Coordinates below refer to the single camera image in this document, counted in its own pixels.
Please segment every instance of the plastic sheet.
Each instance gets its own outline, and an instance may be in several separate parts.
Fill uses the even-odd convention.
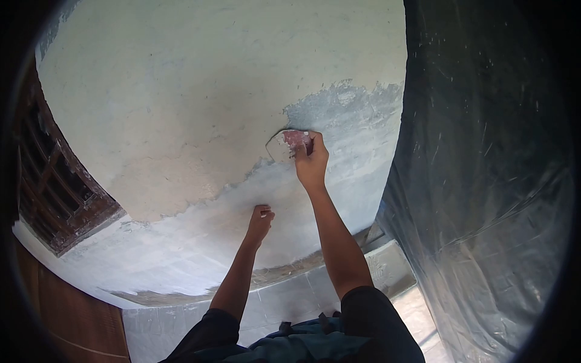
[[[506,362],[559,274],[575,196],[551,62],[500,1],[409,0],[401,131],[378,221],[458,362]]]

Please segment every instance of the hand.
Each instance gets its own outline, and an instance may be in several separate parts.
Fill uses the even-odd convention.
[[[329,151],[323,143],[323,135],[320,132],[309,131],[309,137],[313,139],[311,155],[307,155],[304,145],[297,147],[295,155],[296,176],[307,193],[325,189],[325,170],[329,160]]]
[[[262,240],[270,230],[270,222],[274,219],[274,212],[270,210],[270,206],[260,205],[254,207],[248,231],[244,237],[246,243],[255,243],[256,247],[260,247]]]

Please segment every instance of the wooden window frame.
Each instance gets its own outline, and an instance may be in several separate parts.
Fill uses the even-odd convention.
[[[62,256],[81,240],[125,215],[125,210],[91,177],[66,142],[44,98],[34,61],[28,68],[15,117],[19,140],[19,212],[52,253]],[[34,122],[42,124],[39,128],[53,140],[50,150],[46,135],[40,135]],[[68,172],[63,172],[63,158]],[[81,185],[80,190],[73,190],[71,178],[77,186]]]

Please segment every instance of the wall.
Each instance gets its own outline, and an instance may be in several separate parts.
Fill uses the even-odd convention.
[[[203,295],[259,203],[277,218],[255,269],[315,253],[294,166],[264,147],[286,127],[323,132],[342,218],[352,233],[371,225],[399,133],[402,5],[77,4],[39,77],[71,148],[130,217],[51,264],[91,290]]]

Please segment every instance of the forearm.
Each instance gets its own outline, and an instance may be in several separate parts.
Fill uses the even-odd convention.
[[[325,188],[307,191],[317,221],[321,250],[340,299],[359,286],[373,286],[365,256],[345,227]]]
[[[238,321],[242,319],[258,245],[256,241],[246,239],[242,242],[230,270],[210,303],[211,309],[224,310]]]

